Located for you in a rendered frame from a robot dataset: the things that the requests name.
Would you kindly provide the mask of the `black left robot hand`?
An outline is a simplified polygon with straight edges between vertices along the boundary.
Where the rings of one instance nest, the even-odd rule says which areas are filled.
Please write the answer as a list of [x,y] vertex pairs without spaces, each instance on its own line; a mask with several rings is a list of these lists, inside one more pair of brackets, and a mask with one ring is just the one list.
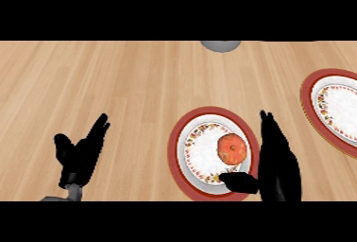
[[102,113],[88,137],[77,144],[71,143],[66,134],[55,135],[57,159],[64,167],[60,181],[63,189],[71,184],[77,184],[80,187],[89,184],[110,126],[108,115]]

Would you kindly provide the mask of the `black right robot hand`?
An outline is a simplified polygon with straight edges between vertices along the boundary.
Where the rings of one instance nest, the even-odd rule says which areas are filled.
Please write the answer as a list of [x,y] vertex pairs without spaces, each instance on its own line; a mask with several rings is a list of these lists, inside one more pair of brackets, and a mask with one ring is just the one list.
[[237,193],[260,194],[265,202],[302,202],[303,187],[299,161],[274,114],[262,111],[262,150],[259,177],[244,172],[223,173],[219,178]]

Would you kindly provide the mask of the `orange squash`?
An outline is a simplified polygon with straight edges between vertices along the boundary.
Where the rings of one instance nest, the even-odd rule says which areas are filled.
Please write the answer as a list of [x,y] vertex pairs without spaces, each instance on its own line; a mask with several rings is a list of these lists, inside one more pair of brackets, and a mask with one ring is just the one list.
[[247,145],[243,137],[229,133],[219,138],[218,156],[229,165],[238,165],[247,158]]

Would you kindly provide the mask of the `red-rimmed floral plate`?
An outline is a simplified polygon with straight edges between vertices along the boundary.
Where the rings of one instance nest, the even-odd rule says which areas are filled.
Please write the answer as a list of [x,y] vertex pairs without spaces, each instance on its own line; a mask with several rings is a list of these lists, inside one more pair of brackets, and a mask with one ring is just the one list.
[[302,107],[330,144],[357,159],[357,74],[321,69],[303,81]]
[[[246,159],[229,165],[219,158],[218,143],[237,134],[246,143]],[[167,159],[172,176],[192,200],[241,201],[247,193],[234,193],[219,180],[222,173],[257,176],[260,146],[251,127],[240,116],[220,107],[201,107],[185,114],[169,139]]]

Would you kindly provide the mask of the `grey rounded object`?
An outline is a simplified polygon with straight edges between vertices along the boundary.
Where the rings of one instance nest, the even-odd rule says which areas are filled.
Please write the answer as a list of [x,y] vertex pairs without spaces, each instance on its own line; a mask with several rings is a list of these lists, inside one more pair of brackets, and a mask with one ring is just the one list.
[[234,51],[240,45],[241,41],[203,41],[203,45],[207,49],[219,53],[228,53]]

